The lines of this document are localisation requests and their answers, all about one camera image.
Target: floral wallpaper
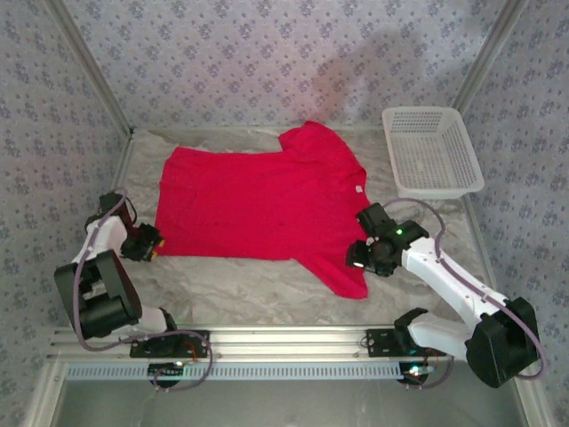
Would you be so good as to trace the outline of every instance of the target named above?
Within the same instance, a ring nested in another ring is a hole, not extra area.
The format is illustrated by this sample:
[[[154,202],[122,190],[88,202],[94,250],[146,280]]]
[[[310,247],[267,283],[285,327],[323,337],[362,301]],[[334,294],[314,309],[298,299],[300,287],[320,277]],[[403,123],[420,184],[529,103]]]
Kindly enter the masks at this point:
[[[48,327],[52,281],[84,239],[123,137],[39,0],[0,2],[0,425],[20,425]]]
[[[498,282],[537,310],[545,385],[569,425],[569,4],[530,2],[465,122],[485,175],[473,197]]]
[[[133,127],[450,105],[503,1],[66,0]]]

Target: t-shirt sleeve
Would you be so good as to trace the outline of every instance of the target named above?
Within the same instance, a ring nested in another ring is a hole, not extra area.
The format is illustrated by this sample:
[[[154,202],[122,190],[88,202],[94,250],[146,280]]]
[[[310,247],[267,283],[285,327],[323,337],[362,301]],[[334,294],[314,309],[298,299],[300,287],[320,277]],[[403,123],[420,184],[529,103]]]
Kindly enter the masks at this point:
[[[315,253],[295,259],[338,296],[354,300],[367,298],[364,271],[348,267],[345,253]]]
[[[299,160],[326,162],[331,168],[352,174],[362,166],[346,142],[333,130],[316,122],[306,122],[279,136],[284,151],[294,152]]]

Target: laundry basket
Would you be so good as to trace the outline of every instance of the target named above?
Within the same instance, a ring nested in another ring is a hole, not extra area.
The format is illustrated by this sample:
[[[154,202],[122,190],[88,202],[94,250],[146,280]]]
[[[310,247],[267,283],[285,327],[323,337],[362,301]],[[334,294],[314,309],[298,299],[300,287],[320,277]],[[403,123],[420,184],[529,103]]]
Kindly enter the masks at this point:
[[[400,197],[458,198],[484,187],[456,109],[397,107],[383,110],[382,118]]]

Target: cable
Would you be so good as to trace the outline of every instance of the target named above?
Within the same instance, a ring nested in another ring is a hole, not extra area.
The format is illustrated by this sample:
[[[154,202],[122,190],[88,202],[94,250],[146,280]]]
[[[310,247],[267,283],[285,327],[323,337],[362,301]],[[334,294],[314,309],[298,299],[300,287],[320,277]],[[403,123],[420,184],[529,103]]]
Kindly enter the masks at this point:
[[[190,341],[184,341],[181,345],[185,345],[189,347],[190,351],[192,352],[192,360],[197,362],[197,354],[196,354],[196,347]]]
[[[106,351],[106,350],[114,349],[115,347],[122,345],[122,344],[130,344],[133,341],[146,341],[146,340],[149,340],[152,338],[160,338],[160,337],[165,337],[165,336],[181,335],[181,334],[193,336],[193,337],[199,339],[207,348],[208,354],[209,354],[209,364],[208,364],[208,367],[206,368],[204,374],[202,375],[202,377],[200,377],[197,381],[195,381],[195,382],[193,382],[187,386],[178,387],[175,390],[176,391],[183,391],[183,390],[192,389],[192,388],[196,387],[197,385],[199,385],[205,381],[207,376],[212,371],[212,365],[213,365],[212,345],[202,335],[200,335],[194,331],[177,330],[177,331],[161,332],[161,333],[157,333],[157,334],[134,335],[134,336],[130,336],[129,338],[127,338],[125,340],[119,339],[117,342],[113,342],[111,344],[107,344],[107,345],[104,345],[102,347],[93,347],[84,339],[83,330],[81,327],[81,314],[79,311],[79,285],[81,282],[81,272],[83,271],[83,267],[84,267],[85,262],[87,261],[87,258],[89,258],[89,255],[92,253],[92,246],[95,243],[97,236],[99,235],[100,227],[105,223],[105,221],[114,212],[116,212],[116,210],[123,203],[125,203],[125,200],[128,199],[128,197],[126,196],[126,190],[125,189],[120,189],[120,190],[122,190],[124,193],[121,196],[120,200],[107,213],[105,213],[102,216],[102,218],[100,218],[100,220],[98,220],[97,224],[95,224],[95,229],[93,230],[91,237],[87,241],[87,247],[85,248],[85,251],[81,255],[81,258],[79,259],[79,263],[77,264],[77,268],[75,271],[75,276],[73,277],[73,325],[75,328],[77,340],[79,341],[79,344],[81,345],[81,347],[83,347],[85,350],[100,352],[100,351]],[[170,389],[163,389],[162,387],[158,387],[157,390],[165,391],[165,390],[170,390]]]
[[[438,232],[437,236],[435,237],[435,253],[437,255],[437,259],[440,261],[441,265],[443,267],[445,267],[445,269],[454,277],[456,278],[459,282],[461,282],[464,286],[466,286],[470,291],[472,291],[473,293],[475,293],[476,295],[480,296],[481,298],[485,298],[490,304],[492,304],[494,307],[496,307],[497,309],[501,310],[504,314],[506,314],[506,316],[508,316],[509,318],[511,318],[516,325],[518,325],[523,331],[524,333],[530,338],[530,340],[532,341],[533,345],[535,346],[535,348],[537,349],[537,351],[540,353],[540,359],[541,359],[541,368],[538,371],[537,374],[535,375],[522,375],[522,374],[518,374],[517,377],[521,378],[523,380],[539,380],[541,379],[545,373],[547,372],[547,368],[548,368],[548,364],[547,364],[547,355],[545,353],[545,349],[543,348],[543,346],[541,345],[540,340],[537,338],[537,336],[535,336],[535,334],[533,333],[533,331],[529,328],[528,325],[526,325],[518,316],[516,316],[516,314],[514,314],[508,307],[506,307],[504,304],[502,304],[499,301],[496,301],[494,298],[492,298],[489,295],[485,295],[485,293],[481,290],[478,289],[476,286],[472,285],[467,279],[465,279],[463,276],[461,276],[459,273],[457,273],[445,260],[445,258],[441,257],[441,238],[443,237],[443,234],[445,234],[446,232],[446,225],[445,225],[445,221],[443,220],[443,218],[441,217],[440,213],[437,212],[437,210],[429,205],[428,203],[419,200],[417,198],[411,198],[411,197],[401,197],[401,198],[395,198],[393,200],[390,200],[388,203],[386,203],[383,207],[388,207],[389,205],[392,205],[394,203],[397,202],[414,202],[414,203],[418,203],[419,205],[422,205],[424,207],[426,207],[427,209],[430,210],[430,212],[432,212],[436,218],[438,219],[438,222],[441,225],[441,230]]]
[[[435,365],[435,370],[438,369],[438,354],[435,350],[429,348],[427,349],[427,353],[433,353],[435,355],[435,360],[437,361],[437,364]],[[423,362],[423,365],[427,365],[427,362],[429,361],[429,356],[425,356],[425,360]]]
[[[134,207],[134,205],[131,202],[130,198],[126,198],[126,201],[129,203],[129,205],[131,206],[132,209],[132,213],[134,214],[134,219],[132,220],[132,223],[135,224],[136,221],[139,219],[139,214],[136,212],[136,208]]]
[[[132,420],[130,427],[142,427],[144,419],[152,413],[153,407],[150,404],[156,404],[156,396],[158,395],[157,390],[152,390],[149,395],[142,400],[142,405],[138,411],[132,411]]]

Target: metal extrusion bar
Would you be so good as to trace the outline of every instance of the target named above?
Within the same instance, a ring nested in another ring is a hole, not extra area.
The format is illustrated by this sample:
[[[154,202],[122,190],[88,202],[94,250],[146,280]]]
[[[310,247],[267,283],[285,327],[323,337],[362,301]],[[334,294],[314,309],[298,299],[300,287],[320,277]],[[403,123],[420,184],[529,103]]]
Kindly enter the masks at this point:
[[[469,219],[470,231],[475,237],[475,243],[477,247],[477,253],[480,256],[483,263],[483,270],[485,276],[485,283],[495,290],[500,290],[500,286],[496,277],[494,276],[493,267],[490,263],[490,258],[488,252],[486,251],[486,246],[484,239],[482,237],[482,232],[477,221],[476,213],[474,212],[474,206],[470,197],[463,196],[462,203],[467,211],[467,217]],[[537,373],[536,367],[528,367],[523,374],[534,375]],[[554,416],[549,407],[547,397],[545,395],[545,390],[543,385],[538,381],[524,381],[516,378],[516,389],[522,407],[524,408],[525,418],[528,425],[530,426],[542,426],[542,425],[555,425]]]
[[[414,361],[421,357],[385,357],[370,359],[362,344],[369,326],[192,326],[211,332],[216,362],[362,362]],[[392,329],[393,326],[373,326]],[[92,345],[115,342],[118,335],[102,340],[91,339]],[[71,328],[57,329],[48,350],[48,358],[67,362],[126,362],[130,346],[118,346],[102,353],[90,353],[78,343]],[[152,359],[154,363],[173,359]]]
[[[50,427],[52,425],[67,372],[67,363],[47,362],[44,364],[22,427]]]
[[[462,82],[461,89],[454,98],[453,108],[457,109],[462,115],[464,115],[477,90],[484,82],[527,3],[528,0],[506,0],[501,8],[492,29],[488,33],[488,37],[470,66],[469,73]]]
[[[197,380],[205,363],[185,366],[182,375],[158,376],[159,380]],[[72,363],[68,381],[149,380],[148,363]],[[219,362],[208,381],[304,381],[304,380],[397,380],[403,378],[399,362]]]
[[[56,25],[60,28],[62,35],[67,40],[77,61],[81,64],[85,75],[91,81],[92,88],[107,109],[111,120],[125,137],[130,137],[131,132],[128,120],[120,108],[113,91],[108,86],[107,80],[100,71],[97,61],[87,47],[68,7],[61,0],[44,0],[44,3]]]

